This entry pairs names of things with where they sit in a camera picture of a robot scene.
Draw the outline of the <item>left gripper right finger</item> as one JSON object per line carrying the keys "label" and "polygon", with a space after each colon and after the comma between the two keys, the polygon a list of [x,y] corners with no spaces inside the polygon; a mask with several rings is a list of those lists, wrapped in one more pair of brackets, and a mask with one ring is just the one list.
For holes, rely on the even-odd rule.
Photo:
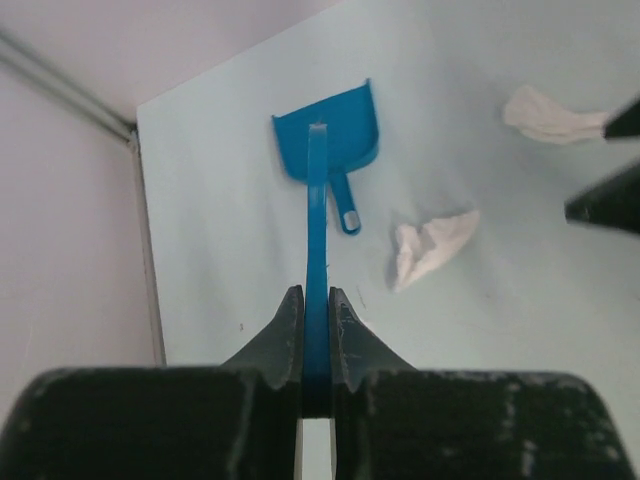
{"label": "left gripper right finger", "polygon": [[329,293],[338,479],[629,479],[597,392],[556,372],[418,370]]}

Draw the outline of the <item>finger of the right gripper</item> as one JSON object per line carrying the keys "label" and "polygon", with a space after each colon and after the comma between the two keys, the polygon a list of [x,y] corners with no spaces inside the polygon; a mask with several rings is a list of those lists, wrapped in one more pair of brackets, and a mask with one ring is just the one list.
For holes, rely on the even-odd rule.
{"label": "finger of the right gripper", "polygon": [[605,140],[638,139],[640,136],[640,98],[636,96],[627,105],[608,118],[603,127]]}
{"label": "finger of the right gripper", "polygon": [[639,233],[639,161],[587,187],[565,202],[568,222]]}

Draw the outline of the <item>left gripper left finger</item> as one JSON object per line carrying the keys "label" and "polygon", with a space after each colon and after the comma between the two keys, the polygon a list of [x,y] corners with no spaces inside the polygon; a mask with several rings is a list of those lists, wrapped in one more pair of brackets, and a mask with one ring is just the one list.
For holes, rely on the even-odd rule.
{"label": "left gripper left finger", "polygon": [[303,320],[296,286],[219,366],[40,374],[5,423],[5,477],[294,478]]}

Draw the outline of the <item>blue hand brush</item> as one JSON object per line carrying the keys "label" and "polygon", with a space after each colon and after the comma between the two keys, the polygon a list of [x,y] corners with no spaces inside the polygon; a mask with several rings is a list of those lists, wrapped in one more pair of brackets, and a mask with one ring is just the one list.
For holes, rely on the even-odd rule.
{"label": "blue hand brush", "polygon": [[307,267],[305,286],[302,412],[327,418],[331,411],[331,363],[327,273],[327,126],[308,130]]}

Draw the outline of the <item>blue dustpan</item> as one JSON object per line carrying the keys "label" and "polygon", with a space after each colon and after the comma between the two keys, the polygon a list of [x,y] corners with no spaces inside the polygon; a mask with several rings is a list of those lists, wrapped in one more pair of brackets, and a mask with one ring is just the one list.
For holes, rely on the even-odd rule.
{"label": "blue dustpan", "polygon": [[307,181],[308,131],[315,124],[327,128],[328,183],[342,231],[356,235],[361,220],[348,174],[371,164],[379,153],[379,126],[372,82],[327,97],[285,115],[271,117],[284,170],[292,179]]}

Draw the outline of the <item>paper scrap back middle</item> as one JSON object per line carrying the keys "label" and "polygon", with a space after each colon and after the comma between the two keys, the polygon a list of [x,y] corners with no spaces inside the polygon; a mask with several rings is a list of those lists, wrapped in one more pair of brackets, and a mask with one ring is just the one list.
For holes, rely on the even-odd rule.
{"label": "paper scrap back middle", "polygon": [[568,145],[604,138],[608,112],[576,113],[530,85],[515,90],[502,108],[503,122],[538,142]]}

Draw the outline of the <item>paper scrap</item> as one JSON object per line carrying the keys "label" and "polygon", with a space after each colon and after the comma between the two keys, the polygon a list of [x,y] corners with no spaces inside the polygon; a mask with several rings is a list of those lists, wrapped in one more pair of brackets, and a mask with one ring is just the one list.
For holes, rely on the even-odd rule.
{"label": "paper scrap", "polygon": [[515,90],[502,108],[503,122],[538,142],[568,145],[604,138],[608,112],[576,113],[530,85]]}
{"label": "paper scrap", "polygon": [[451,262],[472,240],[480,221],[480,210],[466,206],[425,210],[415,218],[397,215],[389,229],[387,288],[404,291]]}

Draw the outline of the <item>paper scrap centre back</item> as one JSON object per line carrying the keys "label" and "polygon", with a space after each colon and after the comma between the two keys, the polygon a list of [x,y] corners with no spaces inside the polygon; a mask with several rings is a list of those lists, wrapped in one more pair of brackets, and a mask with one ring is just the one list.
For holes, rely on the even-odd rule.
{"label": "paper scrap centre back", "polygon": [[404,291],[451,262],[472,240],[480,221],[480,210],[466,206],[425,210],[415,218],[397,215],[389,229],[387,288]]}

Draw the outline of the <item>left aluminium frame post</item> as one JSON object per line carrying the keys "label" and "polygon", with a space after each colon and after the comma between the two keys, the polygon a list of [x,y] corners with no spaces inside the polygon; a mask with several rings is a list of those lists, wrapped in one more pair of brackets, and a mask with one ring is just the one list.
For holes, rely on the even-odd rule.
{"label": "left aluminium frame post", "polygon": [[5,28],[1,28],[1,68],[119,141],[137,142],[135,121],[120,114]]}

